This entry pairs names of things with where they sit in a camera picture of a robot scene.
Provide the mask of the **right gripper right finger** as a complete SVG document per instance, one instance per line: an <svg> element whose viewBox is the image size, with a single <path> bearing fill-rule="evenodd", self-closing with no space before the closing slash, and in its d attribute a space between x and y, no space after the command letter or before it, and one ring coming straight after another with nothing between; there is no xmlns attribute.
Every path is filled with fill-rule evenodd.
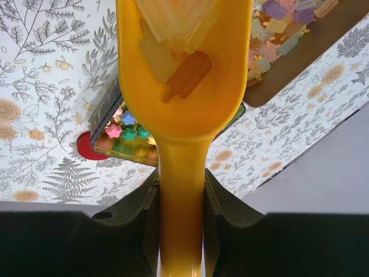
<svg viewBox="0 0 369 277"><path fill-rule="evenodd" d="M262 214L205 173L207 276L367 276L366 214Z"/></svg>

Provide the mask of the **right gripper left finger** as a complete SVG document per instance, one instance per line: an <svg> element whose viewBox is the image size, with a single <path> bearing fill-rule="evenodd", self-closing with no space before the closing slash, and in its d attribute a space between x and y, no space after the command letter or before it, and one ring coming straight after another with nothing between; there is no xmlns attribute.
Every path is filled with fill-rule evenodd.
<svg viewBox="0 0 369 277"><path fill-rule="evenodd" d="M93 216L1 213L2 276L155 276L158 172Z"/></svg>

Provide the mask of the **red jar lid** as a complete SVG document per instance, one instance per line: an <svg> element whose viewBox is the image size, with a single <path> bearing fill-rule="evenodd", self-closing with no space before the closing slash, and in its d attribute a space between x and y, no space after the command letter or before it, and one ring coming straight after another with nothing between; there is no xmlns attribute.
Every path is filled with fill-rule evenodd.
<svg viewBox="0 0 369 277"><path fill-rule="evenodd" d="M83 132L76 141L77 152L87 160L105 160L109 156L96 153L91 146L90 131Z"/></svg>

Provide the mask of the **tin of star candies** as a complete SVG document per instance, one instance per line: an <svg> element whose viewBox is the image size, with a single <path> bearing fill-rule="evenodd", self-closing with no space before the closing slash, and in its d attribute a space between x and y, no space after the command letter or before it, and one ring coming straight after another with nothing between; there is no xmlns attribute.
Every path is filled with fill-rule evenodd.
<svg viewBox="0 0 369 277"><path fill-rule="evenodd" d="M97 154L158 166L156 142L126 106L118 79L107 86L91 117L91 147Z"/></svg>

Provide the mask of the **floral table mat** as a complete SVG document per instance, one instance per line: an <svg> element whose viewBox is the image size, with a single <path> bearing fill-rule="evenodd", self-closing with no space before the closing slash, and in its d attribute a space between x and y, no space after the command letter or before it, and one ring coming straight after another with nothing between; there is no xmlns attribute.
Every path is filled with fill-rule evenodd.
<svg viewBox="0 0 369 277"><path fill-rule="evenodd" d="M117 74L114 1L1 2L1 200L110 205L152 168L78 154ZM212 144L207 166L243 197L368 102L368 13Z"/></svg>

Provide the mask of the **yellow plastic scoop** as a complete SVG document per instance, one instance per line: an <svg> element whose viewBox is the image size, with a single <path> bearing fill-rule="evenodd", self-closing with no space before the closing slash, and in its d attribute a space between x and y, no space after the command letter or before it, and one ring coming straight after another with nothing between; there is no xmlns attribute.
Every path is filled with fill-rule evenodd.
<svg viewBox="0 0 369 277"><path fill-rule="evenodd" d="M160 275L200 276L205 163L215 135L237 112L246 89L252 1L218 1L219 20L200 49L212 70L186 99L163 103L139 41L141 13L117 1L118 76L123 98L154 137L159 155Z"/></svg>

